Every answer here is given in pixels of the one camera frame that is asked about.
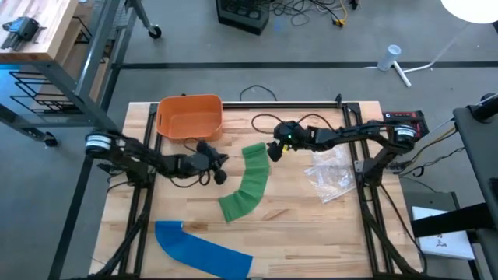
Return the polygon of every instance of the caster wheel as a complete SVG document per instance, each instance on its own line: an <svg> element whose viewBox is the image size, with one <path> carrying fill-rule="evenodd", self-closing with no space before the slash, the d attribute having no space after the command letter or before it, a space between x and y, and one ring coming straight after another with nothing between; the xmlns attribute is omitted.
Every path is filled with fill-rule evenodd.
<svg viewBox="0 0 498 280"><path fill-rule="evenodd" d="M57 139L55 139L55 136L51 134L50 132L47 132L47 137L44 140L45 146L46 147L57 147L59 143L57 142Z"/></svg>
<svg viewBox="0 0 498 280"><path fill-rule="evenodd" d="M161 35L163 35L163 31L158 26L153 26L154 32L149 31L149 36L153 39L159 39L161 38Z"/></svg>

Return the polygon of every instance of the wooden tabletop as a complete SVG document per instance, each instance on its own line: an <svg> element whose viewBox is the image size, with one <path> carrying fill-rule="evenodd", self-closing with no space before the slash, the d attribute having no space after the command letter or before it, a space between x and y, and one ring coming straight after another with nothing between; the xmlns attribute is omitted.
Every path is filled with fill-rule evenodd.
<svg viewBox="0 0 498 280"><path fill-rule="evenodd" d="M149 105L150 103L130 103L124 123L125 135L143 139ZM360 105L365 121L382 118L378 102L360 102ZM313 165L313 154L310 151L288 152L279 162L270 161L270 175L261 203L249 215L230 224L225 223L217 199L231 194L240 186L244 173L244 158L241 155L241 149L258 142L272 140L271 135L257 133L251 128L252 117L261 112L275 114L283 120L297 120L313 112L327 118L334 127L344 126L340 110L224 111L223 137L210 144L219 152L229 154L230 158L223 165L228 179L220 186L212 182L208 186L197 184L194 187L182 189L173 186L164 177L157 176L142 277L213 277L203 271L178 263L163 252L154 236L154 222L161 220L184 221L185 231L254 256L249 277L371 276L358 195L356 191L350 191L325 205L322 204L314 187L304 175L304 170ZM302 124L325 126L321 120L312 117ZM271 118L262 118L256 122L256 125L260 129L271 131L277 122ZM369 142L369 147L372 155L381 149L375 142ZM187 152L187 150L181 145L169 143L164 138L162 153L177 152ZM351 163L349 155L345 161ZM126 180L125 177L117 177L111 181L111 184L124 180ZM385 174L384 186L393 197L406 224L409 225L398 177ZM131 187L122 186L116 187L107 196L91 273L102 268L103 265L100 262L106 262L124 239L132 192ZM405 234L385 196L383 194L380 196L391 242L415 269L419 269L420 262L415 246ZM136 247L132 248L130 261L134 261L135 249ZM377 251L381 259L381 250Z"/></svg>
<svg viewBox="0 0 498 280"><path fill-rule="evenodd" d="M0 49L0 63L55 59L77 5L78 0L0 0L0 24L29 16L47 27L40 31L36 42L24 43L19 51ZM0 44L8 34L0 28Z"/></svg>

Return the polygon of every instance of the black cord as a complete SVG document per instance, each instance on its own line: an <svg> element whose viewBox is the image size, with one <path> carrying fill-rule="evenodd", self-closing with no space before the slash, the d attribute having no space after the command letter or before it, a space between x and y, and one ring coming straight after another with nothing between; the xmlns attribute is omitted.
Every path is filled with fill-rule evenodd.
<svg viewBox="0 0 498 280"><path fill-rule="evenodd" d="M124 184L128 184L128 183L131 183L132 181L131 180L127 180L125 182L120 182L118 184L115 184L115 185L112 185L110 186L108 189L107 189L107 193L109 193L110 190L114 189L115 187L119 187L121 185L124 185Z"/></svg>
<svg viewBox="0 0 498 280"><path fill-rule="evenodd" d="M415 168L412 168L410 171L406 171L406 172L404 172L404 173L399 174L399 176L400 176L400 177L403 177L403 176L406 176L406 175L410 174L411 172L413 172L413 171L415 171L415 170L420 170L420 173L419 173L419 174L413 174L413 176L414 176L414 177L421 177L421 176L423 175L424 170L425 170L425 168L426 168L426 167L432 166L432 165L434 165L434 164L438 163L439 161L441 161L441 160L443 160L443 159L447 159L447 158L449 158L450 156L454 155L455 153L457 153L457 152L461 152L461 151L463 151L463 150L465 150L465 147L460 147L460 148L458 148L458 149L455 149L453 152L450 152L449 154L447 154L447 155L445 155L445 156L440 156L440 157L436 158L436 159L435 159L435 160L433 160L433 161L430 161L430 162L424 163L424 164L422 164L422 165L419 165L419 166L417 166L417 167L415 167Z"/></svg>
<svg viewBox="0 0 498 280"><path fill-rule="evenodd" d="M208 177L208 180L206 180L205 182L202 182L202 178L204 177L205 174L207 174L206 176ZM202 174L199 176L199 183L202 186L207 186L209 184L209 182L211 181L211 173L209 172L209 170L206 171L205 174Z"/></svg>
<svg viewBox="0 0 498 280"><path fill-rule="evenodd" d="M240 94L239 94L239 101L242 101L242 95L243 95L245 92L247 92L249 89L252 89L252 88L255 88L255 87L256 87L256 88L261 88L261 89L266 90L266 92L267 92L267 93L270 93L270 94L272 95L272 97L273 97L273 99L274 99L275 101L278 101L278 100L277 100L277 96L275 95L275 93L274 93L273 91L271 91L270 89L268 89L268 88L266 88L266 87L264 87L264 86L261 86L261 85L252 85L252 86L249 86L249 87L247 87L247 88L245 88L245 89L242 89L242 91L241 91L241 92L240 92Z"/></svg>
<svg viewBox="0 0 498 280"><path fill-rule="evenodd" d="M112 179L112 178L114 178L114 177L116 177L116 176L119 176L119 175L121 175L121 174L123 174L123 173L124 173L124 171L121 171L120 173L116 173L116 174L114 174L114 175L110 175L110 176L106 179L107 183L108 183L108 184L110 184L110 179Z"/></svg>
<svg viewBox="0 0 498 280"><path fill-rule="evenodd" d="M310 3L308 7L305 8L304 2L306 0L299 0L297 2L294 2L294 0L290 0L288 2L284 2L283 0L280 2L273 2L272 3L272 8L270 9L270 12L273 12L275 16L292 16L290 18L290 23L293 26L303 26L311 21L311 18L305 13L305 12L310 12L310 11L316 11L318 8L311 8L313 4L322 7L323 9L326 10L330 14L332 23L334 25L338 25L337 22L339 21L339 18L337 15L329 8L327 5L334 5L336 0L333 0L332 2L319 2L317 0L308 0ZM298 16L303 17L305 20L302 23L296 23L295 18Z"/></svg>
<svg viewBox="0 0 498 280"><path fill-rule="evenodd" d="M402 168L396 172L394 172L394 174L400 174L401 172L405 171L408 166L411 166L418 158L418 156L420 156L420 154L427 148L429 148L430 146L432 145L436 145L437 143L440 143L448 138L450 138L451 136L455 135L457 132L454 131L453 133L447 135L447 136L444 136L443 138L437 140L437 141L434 141L426 146L424 146L423 148L421 148L410 160L406 161L406 162L403 162L401 163L402 164ZM400 163L393 163L392 166L397 166L399 165Z"/></svg>
<svg viewBox="0 0 498 280"><path fill-rule="evenodd" d="M199 179L197 179L194 183L189 184L189 185L186 185L186 186L182 186L182 185L179 185L179 184L175 183L175 182L173 181L173 179L171 179L171 178L170 178L170 182L171 182L171 183L172 183L175 187L182 187L182 188L192 187L193 185L195 185L195 184L199 183L199 182L200 182L200 180L201 180L201 177L200 177L200 175L199 175Z"/></svg>
<svg viewBox="0 0 498 280"><path fill-rule="evenodd" d="M251 120L251 126L252 126L252 128L253 128L255 131L257 131L257 132L259 132L259 133L271 134L271 135L273 134L273 132L270 132L270 131L262 131L261 129L256 128L256 126L254 125L254 121L255 121L257 118L259 118L259 117L273 117L273 118L274 118L274 119L276 119L277 121L280 121L280 123L281 123L281 124L284 124L284 123L285 123L284 121L282 121L279 117L275 116L274 114L257 114L257 115L255 115L255 116L252 118L252 120Z"/></svg>
<svg viewBox="0 0 498 280"><path fill-rule="evenodd" d="M415 238L413 238L412 234L408 230L408 227L406 226L405 221L402 218L402 215L399 213L399 210L396 207L395 202L392 200L391 196L389 195L388 190L386 190L386 188L384 187L383 184L381 184L381 188L382 188L382 191L384 191L384 193L386 194L386 198L389 200L389 203L391 204L392 208L395 210L396 215L399 218L399 222L401 222L401 224L403 226L403 229L405 230L406 234L408 235L408 237L410 238L410 240L413 242L413 244L415 244L415 247L417 247L417 250L419 251L420 255L422 256L422 259L423 259L423 271L422 271L422 274L424 274L424 275L427 274L427 257L426 257L426 255L422 252L422 249L420 248L420 246L418 245L418 243L415 241Z"/></svg>
<svg viewBox="0 0 498 280"><path fill-rule="evenodd" d="M319 114L313 114L313 113L311 113L311 114L307 114L306 116L304 116L304 117L300 118L300 119L297 121L297 123L299 124L301 121L304 121L305 119L307 119L308 117L311 117L311 116L313 116L313 117L318 117L318 118L322 119L322 120L323 120L323 121L327 124L328 128L330 128L332 131L335 131L335 130L334 130L334 128L332 128L332 126L330 125L330 123L329 123L327 120L325 120L325 118L324 118L324 117L322 117L322 116L321 116L321 115L319 115Z"/></svg>
<svg viewBox="0 0 498 280"><path fill-rule="evenodd" d="M197 141L197 143L199 143L199 139L194 138L194 137L189 137L189 138L186 138L186 139L184 140L184 147L185 147L187 150L189 150L189 151L191 151L191 152L197 152L195 149L193 149L193 148L191 148L191 147L187 146L187 141L188 141L188 140L195 140L195 141Z"/></svg>
<svg viewBox="0 0 498 280"><path fill-rule="evenodd" d="M431 190L433 193L435 193L435 194L440 193L440 191L436 191L436 190L434 190L431 186L429 186L428 184L422 183L422 182L420 182L419 180L415 180L415 179L410 178L410 177L400 177L400 178L401 178L401 179L410 180L410 181L413 181L413 182L415 182L415 183L417 183L417 184L419 184L419 185L421 185L421 186L424 186L424 187L426 187L426 188L430 189L430 190Z"/></svg>

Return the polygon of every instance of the wire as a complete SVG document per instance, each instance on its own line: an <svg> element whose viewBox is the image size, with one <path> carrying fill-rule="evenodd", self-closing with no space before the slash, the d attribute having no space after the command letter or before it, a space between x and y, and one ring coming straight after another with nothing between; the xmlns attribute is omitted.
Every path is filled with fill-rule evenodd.
<svg viewBox="0 0 498 280"><path fill-rule="evenodd" d="M117 176L119 176L119 175L121 175L121 174L123 174L123 173L124 173L124 171L121 171L120 173L116 173L116 174L114 174L114 175L110 175L110 176L106 179L107 183L108 183L108 184L110 184L110 179L112 179L112 178L114 178L114 177L117 177Z"/></svg>
<svg viewBox="0 0 498 280"><path fill-rule="evenodd" d="M172 183L175 187L187 188L187 187L192 187L193 185L195 185L195 184L199 183L199 182L201 181L201 178L202 178L202 177L199 175L199 178L198 178L198 179L197 179L194 183L192 183L192 184L188 184L188 185L186 185L186 186L182 186L182 185L179 185L179 184L175 183L175 182L173 181L173 179L172 179L172 178L170 178L170 182L171 182L171 183Z"/></svg>
<svg viewBox="0 0 498 280"><path fill-rule="evenodd" d="M252 120L251 120L251 126L252 128L259 132L259 133L263 133L263 134L273 134L273 132L270 132L270 131L262 131L261 129L259 128L256 128L256 126L254 125L254 121L259 118L259 117L273 117L274 119L276 119L277 121L280 121L281 124L285 124L284 121L282 121L279 117L275 116L274 114L257 114L255 115Z"/></svg>
<svg viewBox="0 0 498 280"><path fill-rule="evenodd" d="M433 193L435 193L435 194L440 193L440 191L436 191L436 190L434 190L434 189L433 189L432 187L430 187L428 184L422 183L422 182L420 182L419 180L415 180L415 179L410 178L410 177L401 177L401 179L410 180L410 181L413 181L413 182L415 182L415 183L417 183L417 184L420 184L420 185L422 185L422 186L424 186L424 187L426 187L426 188L430 189L430 190L431 190Z"/></svg>
<svg viewBox="0 0 498 280"><path fill-rule="evenodd" d="M338 19L338 21L344 26L346 23L346 20L348 19L348 10L345 9L344 2L342 0L339 0L341 3L342 11L344 12L344 18Z"/></svg>
<svg viewBox="0 0 498 280"><path fill-rule="evenodd" d="M438 138L434 139L432 142L430 142L429 144L425 145L420 151L418 151L413 157L412 159L410 159L410 161L412 163L414 163L420 156L420 154L422 153L422 151L425 149L425 148L428 148L430 147L431 145L434 145L436 143L439 143L441 141L443 141L444 139L446 139L445 137L448 136L447 138L450 138L450 136L454 135L456 133L456 129L455 127L452 127L450 129L448 129L446 132L444 132L442 135L440 135Z"/></svg>
<svg viewBox="0 0 498 280"><path fill-rule="evenodd" d="M119 186L121 186L121 185L128 184L128 183L131 183L131 182L132 182L132 180L127 180L127 181L125 181L125 182L120 182L120 183L118 183L118 184L112 185L112 186L110 186L110 187L107 189L107 193L109 193L109 191L110 191L110 190L112 190L112 189L114 189L115 187L119 187Z"/></svg>
<svg viewBox="0 0 498 280"><path fill-rule="evenodd" d="M450 152L449 154L447 154L445 156L440 156L440 157L436 158L433 161L430 161L430 162L424 163L423 165L419 165L419 166L417 166L415 168L412 168L410 171L407 171L407 172L399 174L399 176L403 177L403 176L406 176L406 175L410 174L411 172L413 172L415 170L420 170L420 174L418 174L418 175L413 174L413 176L414 177L421 177L423 175L423 172L424 172L424 170L425 170L426 167L432 166L432 165L438 163L439 161L441 161L443 159L447 159L450 156L454 155L455 153L461 152L463 150L465 150L465 147L460 147L458 149L455 149L453 152Z"/></svg>
<svg viewBox="0 0 498 280"><path fill-rule="evenodd" d="M261 89L264 89L266 90L267 93L270 93L273 97L273 99L275 101L278 101L277 100L277 96L275 95L275 93L273 91L271 91L270 89L264 87L264 86L261 86L261 85L252 85L252 86L249 86L248 88L245 88L245 89L242 89L242 91L239 93L239 101L242 101L242 95L247 92L249 89L252 89L252 88L255 88L255 87L258 87L258 88L261 88Z"/></svg>
<svg viewBox="0 0 498 280"><path fill-rule="evenodd" d="M97 260L95 257L91 257L91 258L92 258L92 260L94 260L94 261L98 262L99 264L106 265L106 263L104 263L103 261L99 261L99 260Z"/></svg>
<svg viewBox="0 0 498 280"><path fill-rule="evenodd" d="M413 163L415 163L416 160L419 158L419 156L422 154L422 152L425 149L429 148L432 145L436 145L437 143L440 143L440 142L442 142L442 141L450 138L451 136L455 135L456 133L457 133L456 130L452 132L452 130L450 129L450 130L444 132L440 137L436 138L431 143L423 146L410 160L405 161L403 163L393 163L391 166L394 166L394 167L396 167L396 166L402 166L402 168L400 170L394 172L394 174L400 174L400 173L402 173L403 171L405 171L408 168L408 166L411 166Z"/></svg>
<svg viewBox="0 0 498 280"><path fill-rule="evenodd" d="M322 117L322 116L321 116L321 115L319 115L319 114L313 114L313 113L311 113L311 114L307 114L306 116L304 116L304 117L300 118L300 119L297 121L297 123L299 124L301 121L304 121L305 119L307 119L308 117L311 117L311 116L313 116L313 117L318 117L318 118L322 119L322 120L323 120L323 121L327 124L328 128L330 128L332 131L335 131L335 130L334 130L334 128L332 128L332 126L330 125L330 123L329 123L327 120L325 120L325 118L324 118L324 117Z"/></svg>
<svg viewBox="0 0 498 280"><path fill-rule="evenodd" d="M275 16L291 16L290 23L293 26L303 26L311 21L311 18L306 14L306 12L311 11L319 11L319 12L328 12L331 17L331 21L334 25L344 26L342 24L341 19L337 17L337 15L333 12L334 10L345 9L344 6L334 6L328 7L329 5L334 5L336 0L332 2L319 2L318 0L299 0L295 2L294 0L290 0L285 2L284 0L280 2L272 2L270 12L273 12ZM304 18L302 23L296 23L296 18L301 17Z"/></svg>
<svg viewBox="0 0 498 280"><path fill-rule="evenodd" d="M418 245L418 243L415 241L415 238L413 238L412 234L408 230L408 227L406 226L405 221L402 218L402 215L399 213L399 210L396 207L395 202L392 200L391 196L389 195L388 190L386 190L386 188L384 187L383 184L381 184L381 188L382 188L382 191L384 191L384 193L386 194L386 198L388 199L388 201L391 204L392 208L395 210L396 215L399 218L399 222L401 222L401 224L403 226L403 229L406 232L406 235L408 235L408 237L413 242L413 244L415 245L415 247L417 247L417 250L419 251L420 255L422 256L422 259L423 259L423 271L422 271L422 273L424 275L427 274L427 257L426 257L426 255L422 252L422 249L420 248L420 246Z"/></svg>
<svg viewBox="0 0 498 280"><path fill-rule="evenodd" d="M197 141L197 143L199 143L199 139L194 138L194 137L189 137L189 138L186 138L186 139L184 140L184 147L185 147L187 150L189 150L189 151L191 151L191 152L197 152L197 151L196 151L196 150L194 150L193 148L191 148L191 147L187 146L187 141L188 141L188 140L195 140L195 141Z"/></svg>

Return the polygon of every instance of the white lamp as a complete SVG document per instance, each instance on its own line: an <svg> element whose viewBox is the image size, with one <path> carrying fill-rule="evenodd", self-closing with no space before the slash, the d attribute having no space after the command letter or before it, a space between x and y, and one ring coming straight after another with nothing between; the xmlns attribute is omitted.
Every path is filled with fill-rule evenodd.
<svg viewBox="0 0 498 280"><path fill-rule="evenodd" d="M401 71L401 69L396 69L398 70L398 74L402 77L407 87L410 87L412 84L405 74L431 67L443 56L443 54L445 54L451 47L453 47L458 37L471 23L487 24L498 21L498 0L441 0L441 2L448 12L450 12L453 16L458 17L459 19L463 19L467 23L460 31L458 31L458 33L453 37L453 39L450 40L446 47L444 47L428 65L407 69L404 71Z"/></svg>

